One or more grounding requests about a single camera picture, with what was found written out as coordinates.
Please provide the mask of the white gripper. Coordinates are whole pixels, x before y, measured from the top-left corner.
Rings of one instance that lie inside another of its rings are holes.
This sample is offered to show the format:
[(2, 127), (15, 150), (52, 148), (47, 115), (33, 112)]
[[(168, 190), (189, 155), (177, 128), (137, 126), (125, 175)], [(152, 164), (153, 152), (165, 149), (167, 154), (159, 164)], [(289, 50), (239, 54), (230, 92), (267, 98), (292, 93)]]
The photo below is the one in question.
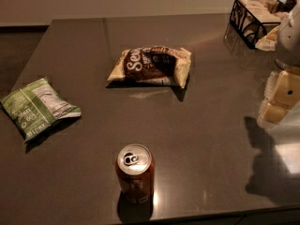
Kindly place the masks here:
[[(276, 63), (280, 68), (300, 66), (300, 0), (281, 22), (277, 33)], [(278, 124), (287, 115), (283, 108), (292, 108), (300, 100), (300, 76), (287, 71), (279, 73), (271, 104), (261, 107), (261, 118), (269, 123)]]

